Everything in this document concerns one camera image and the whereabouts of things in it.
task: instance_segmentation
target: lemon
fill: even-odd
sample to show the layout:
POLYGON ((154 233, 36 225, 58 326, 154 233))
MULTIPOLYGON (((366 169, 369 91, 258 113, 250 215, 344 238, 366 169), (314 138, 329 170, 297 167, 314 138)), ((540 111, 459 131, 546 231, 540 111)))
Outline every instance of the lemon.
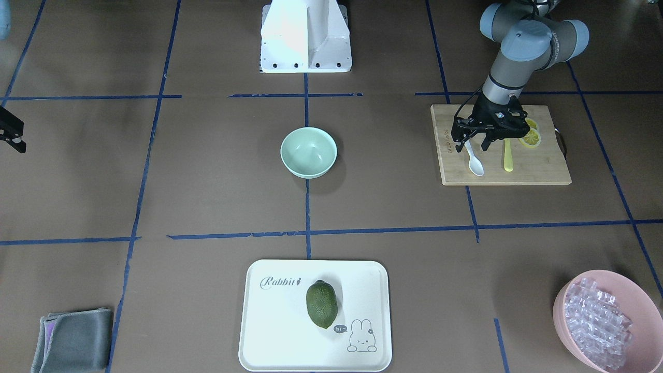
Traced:
POLYGON ((327 329, 336 319, 338 304, 333 287, 322 280, 317 280, 306 291, 306 309, 315 325, 327 329))
POLYGON ((525 118, 525 122, 527 122, 527 125, 529 125, 530 128, 534 128, 534 129, 538 130, 538 125, 536 124, 534 119, 525 118))
POLYGON ((528 148, 535 148, 541 144, 541 133, 537 129, 530 128, 530 131, 518 139, 521 144, 528 148))

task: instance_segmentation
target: folded towel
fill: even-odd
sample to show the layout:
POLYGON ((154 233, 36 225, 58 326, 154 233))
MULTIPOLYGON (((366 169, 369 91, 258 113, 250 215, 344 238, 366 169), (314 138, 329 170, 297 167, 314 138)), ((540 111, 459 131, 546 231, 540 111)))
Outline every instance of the folded towel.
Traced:
POLYGON ((30 373, 87 373, 108 365, 113 313, 107 308, 42 317, 30 373))

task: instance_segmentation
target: yellow spoon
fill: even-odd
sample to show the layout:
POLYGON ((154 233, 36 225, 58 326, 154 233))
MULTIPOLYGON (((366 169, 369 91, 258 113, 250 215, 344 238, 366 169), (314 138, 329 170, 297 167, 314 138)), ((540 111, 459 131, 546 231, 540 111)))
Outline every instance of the yellow spoon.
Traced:
POLYGON ((511 140, 504 139, 504 170, 513 171, 513 158, 511 157, 511 140))

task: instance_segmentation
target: green fruit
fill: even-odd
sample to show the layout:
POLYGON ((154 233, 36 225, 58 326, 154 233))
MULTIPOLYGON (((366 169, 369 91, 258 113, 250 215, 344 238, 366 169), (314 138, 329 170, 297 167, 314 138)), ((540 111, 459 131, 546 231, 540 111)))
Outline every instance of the green fruit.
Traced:
POLYGON ((306 309, 313 323, 327 329, 336 319, 338 304, 333 287, 322 280, 317 280, 306 291, 306 309))

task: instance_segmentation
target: pink bowl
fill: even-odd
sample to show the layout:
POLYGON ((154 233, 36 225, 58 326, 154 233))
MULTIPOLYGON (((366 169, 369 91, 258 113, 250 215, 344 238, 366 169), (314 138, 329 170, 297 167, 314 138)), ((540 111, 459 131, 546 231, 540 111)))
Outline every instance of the pink bowl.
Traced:
POLYGON ((617 373, 653 373, 663 362, 663 319, 652 299, 633 281, 615 272, 587 271, 567 283, 555 299, 552 318, 564 346, 580 361, 604 373, 588 359, 573 341, 564 317, 564 300, 569 286, 581 278, 591 278, 599 290, 615 296, 619 309, 633 322, 629 329, 633 335, 627 348, 626 364, 617 373))

